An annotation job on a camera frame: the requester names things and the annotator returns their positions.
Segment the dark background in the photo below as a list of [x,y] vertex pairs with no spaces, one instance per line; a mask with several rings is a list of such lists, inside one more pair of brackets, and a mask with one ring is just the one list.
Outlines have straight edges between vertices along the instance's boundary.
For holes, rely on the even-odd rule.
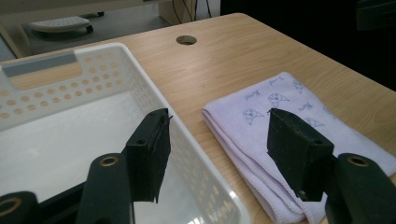
[[223,0],[241,12],[396,91],[396,26],[358,31],[357,1]]

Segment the white plastic basket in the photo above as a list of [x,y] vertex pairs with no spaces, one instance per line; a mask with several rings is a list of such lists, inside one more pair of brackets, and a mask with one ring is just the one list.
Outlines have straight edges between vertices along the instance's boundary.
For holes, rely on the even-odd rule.
[[[11,78],[77,65],[81,74],[18,90]],[[132,53],[122,44],[0,67],[0,195],[40,202],[85,181],[91,162],[121,152],[152,110],[169,108],[172,152],[160,200],[136,203],[136,222],[250,223],[248,211]]]

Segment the cloth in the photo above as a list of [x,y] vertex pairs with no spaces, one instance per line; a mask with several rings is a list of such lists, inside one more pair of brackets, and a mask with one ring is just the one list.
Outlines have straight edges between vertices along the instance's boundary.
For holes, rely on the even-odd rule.
[[359,154],[378,163],[387,175],[396,172],[396,159],[391,154],[346,126],[289,73],[210,102],[202,110],[206,124],[275,223],[304,218],[319,223],[325,216],[327,198],[323,194],[319,203],[302,202],[277,170],[266,147],[267,112],[272,107],[296,114],[322,133],[334,143],[334,156]]

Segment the table surface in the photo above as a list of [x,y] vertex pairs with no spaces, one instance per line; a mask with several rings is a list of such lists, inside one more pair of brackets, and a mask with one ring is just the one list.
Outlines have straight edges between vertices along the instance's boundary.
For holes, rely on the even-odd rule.
[[[176,39],[181,35],[194,36],[197,42],[180,45]],[[121,42],[132,52],[245,204],[253,223],[272,221],[205,125],[201,109],[210,101],[286,71],[337,118],[396,156],[395,91],[247,15],[232,14],[93,45],[108,42]]]

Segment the white towel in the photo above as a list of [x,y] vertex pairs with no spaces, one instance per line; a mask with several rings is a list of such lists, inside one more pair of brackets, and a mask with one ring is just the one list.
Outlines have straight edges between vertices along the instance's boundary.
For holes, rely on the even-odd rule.
[[210,102],[202,110],[206,124],[275,223],[304,218],[319,223],[325,216],[326,196],[320,203],[302,202],[269,157],[267,112],[272,107],[296,114],[326,136],[334,143],[334,156],[359,154],[378,163],[387,175],[396,172],[396,159],[391,154],[337,119],[289,73]]

